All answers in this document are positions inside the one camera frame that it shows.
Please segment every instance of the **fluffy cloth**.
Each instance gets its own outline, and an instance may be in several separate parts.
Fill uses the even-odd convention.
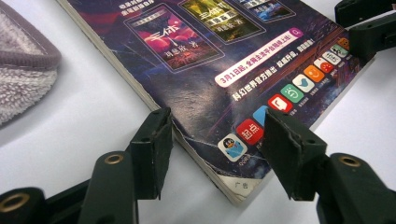
[[[60,60],[59,50],[0,0],[0,125],[50,90]]]

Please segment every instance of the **orange app icon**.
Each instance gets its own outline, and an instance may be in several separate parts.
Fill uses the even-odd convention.
[[[346,38],[341,38],[337,43],[346,50],[349,50],[349,41]]]
[[[314,65],[309,65],[308,67],[306,67],[304,73],[314,82],[320,82],[324,78],[324,73],[322,73]]]

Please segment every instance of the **book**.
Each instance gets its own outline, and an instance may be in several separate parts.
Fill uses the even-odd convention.
[[[269,176],[267,107],[312,127],[367,63],[296,0],[58,0],[234,204]]]

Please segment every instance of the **red app icon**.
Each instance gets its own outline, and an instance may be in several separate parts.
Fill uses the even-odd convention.
[[[256,144],[263,136],[264,129],[252,119],[246,119],[237,128],[236,132],[248,144]]]
[[[322,58],[316,59],[314,65],[325,73],[330,73],[333,69],[332,64]]]
[[[281,94],[275,94],[271,97],[268,100],[268,105],[285,113],[288,113],[293,108],[293,104]]]

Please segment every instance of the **white table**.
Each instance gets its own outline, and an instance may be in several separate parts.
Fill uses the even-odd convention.
[[[0,128],[0,193],[40,187],[47,197],[92,174],[96,159],[124,150],[149,109],[55,2],[4,0],[63,54],[42,101]],[[306,0],[334,20],[335,0]],[[315,133],[328,155],[368,161],[396,189],[396,49],[378,53]],[[140,223],[318,223],[316,203],[289,201],[276,177],[235,207],[175,144],[161,201],[139,201]]]

